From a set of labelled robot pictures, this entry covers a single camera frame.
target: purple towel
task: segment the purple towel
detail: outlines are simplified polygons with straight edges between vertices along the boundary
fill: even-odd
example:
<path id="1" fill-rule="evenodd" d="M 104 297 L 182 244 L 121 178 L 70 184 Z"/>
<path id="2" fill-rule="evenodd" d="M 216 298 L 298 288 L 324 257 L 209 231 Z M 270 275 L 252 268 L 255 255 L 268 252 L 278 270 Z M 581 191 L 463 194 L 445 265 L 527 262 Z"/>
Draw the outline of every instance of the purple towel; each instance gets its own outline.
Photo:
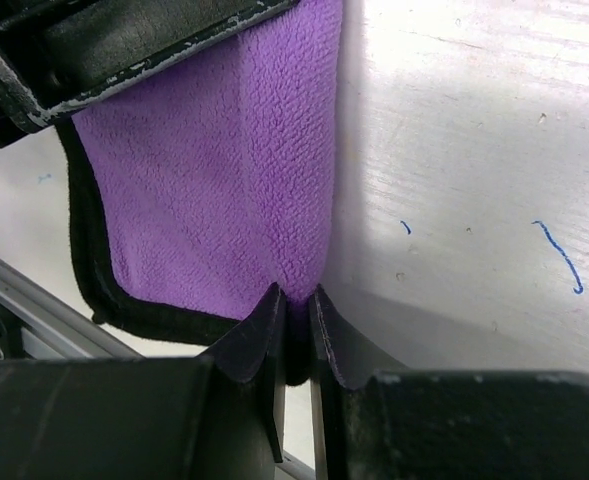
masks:
<path id="1" fill-rule="evenodd" d="M 341 7 L 302 0 L 76 115 L 129 295 L 243 319 L 275 281 L 295 304 L 315 289 Z"/>

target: black trim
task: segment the black trim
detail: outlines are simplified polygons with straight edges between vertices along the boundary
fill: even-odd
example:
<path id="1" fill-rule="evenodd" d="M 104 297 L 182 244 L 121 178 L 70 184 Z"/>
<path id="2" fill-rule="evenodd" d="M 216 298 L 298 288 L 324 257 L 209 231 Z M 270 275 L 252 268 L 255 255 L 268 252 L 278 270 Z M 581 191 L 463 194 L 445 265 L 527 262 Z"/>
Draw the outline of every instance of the black trim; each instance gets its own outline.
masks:
<path id="1" fill-rule="evenodd" d="M 94 322 L 152 340 L 196 345 L 211 345 L 236 326 L 230 318 L 138 300 L 118 285 L 92 166 L 72 121 L 56 130 L 68 160 L 72 266 Z"/>

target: scratched white surface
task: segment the scratched white surface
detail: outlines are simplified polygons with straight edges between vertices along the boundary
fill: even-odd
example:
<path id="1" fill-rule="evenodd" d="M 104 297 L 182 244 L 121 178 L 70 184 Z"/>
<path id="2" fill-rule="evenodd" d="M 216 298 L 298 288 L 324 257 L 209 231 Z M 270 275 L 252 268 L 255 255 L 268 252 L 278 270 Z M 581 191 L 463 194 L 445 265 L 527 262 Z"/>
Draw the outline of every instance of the scratched white surface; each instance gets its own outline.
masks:
<path id="1" fill-rule="evenodd" d="M 346 6 L 337 306 L 413 367 L 589 371 L 589 1 Z M 0 151 L 0 257 L 89 315 L 65 177 L 51 131 Z M 147 355 L 194 352 L 111 331 Z M 313 464 L 307 395 L 288 396 L 286 448 Z"/>

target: blue pen mark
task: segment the blue pen mark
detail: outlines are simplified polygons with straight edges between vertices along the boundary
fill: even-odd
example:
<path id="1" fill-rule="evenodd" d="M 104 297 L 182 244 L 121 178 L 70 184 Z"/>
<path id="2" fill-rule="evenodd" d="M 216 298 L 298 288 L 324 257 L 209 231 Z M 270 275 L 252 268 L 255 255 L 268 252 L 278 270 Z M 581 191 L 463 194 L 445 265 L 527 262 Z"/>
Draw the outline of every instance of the blue pen mark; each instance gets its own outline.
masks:
<path id="1" fill-rule="evenodd" d="M 563 256 L 563 258 L 565 259 L 565 263 L 567 263 L 567 266 L 570 267 L 570 270 L 572 271 L 572 274 L 574 275 L 574 278 L 576 279 L 576 284 L 577 284 L 577 287 L 574 288 L 574 293 L 577 295 L 580 295 L 581 293 L 583 293 L 584 289 L 583 289 L 583 284 L 581 283 L 581 277 L 578 276 L 578 272 L 576 271 L 576 268 L 574 268 L 574 264 L 572 263 L 570 258 L 565 253 L 565 250 L 563 250 L 563 247 L 561 247 L 558 243 L 556 243 L 556 240 L 554 240 L 552 238 L 550 231 L 547 229 L 547 226 L 542 221 L 536 220 L 536 221 L 532 222 L 532 225 L 540 225 L 541 226 L 541 228 L 543 229 L 543 233 L 545 233 L 545 236 L 547 237 L 547 240 L 558 251 L 558 253 L 560 253 Z"/>
<path id="2" fill-rule="evenodd" d="M 412 234 L 412 229 L 410 228 L 410 226 L 405 222 L 405 220 L 401 220 L 401 225 L 403 225 L 405 227 L 405 230 L 407 230 L 407 234 L 411 235 Z"/>

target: silver metal bar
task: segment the silver metal bar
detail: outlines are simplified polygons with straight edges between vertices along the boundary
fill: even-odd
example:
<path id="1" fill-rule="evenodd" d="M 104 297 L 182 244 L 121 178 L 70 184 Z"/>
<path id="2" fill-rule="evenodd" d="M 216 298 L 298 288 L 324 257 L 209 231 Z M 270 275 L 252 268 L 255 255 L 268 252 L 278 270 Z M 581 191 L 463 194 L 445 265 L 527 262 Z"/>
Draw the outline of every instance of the silver metal bar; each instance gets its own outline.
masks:
<path id="1" fill-rule="evenodd" d="M 0 303 L 24 322 L 28 347 L 48 358 L 140 357 L 1 259 Z"/>

